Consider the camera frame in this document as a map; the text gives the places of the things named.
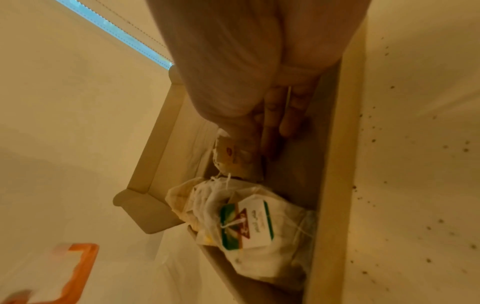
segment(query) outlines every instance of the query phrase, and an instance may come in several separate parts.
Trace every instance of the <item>beige wall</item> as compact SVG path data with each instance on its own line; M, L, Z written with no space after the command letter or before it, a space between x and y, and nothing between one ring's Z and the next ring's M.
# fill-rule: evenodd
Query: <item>beige wall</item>
M112 198L167 71L53 0L0 1L0 37L0 279L32 248L95 242L83 300L136 302L161 235L143 234Z

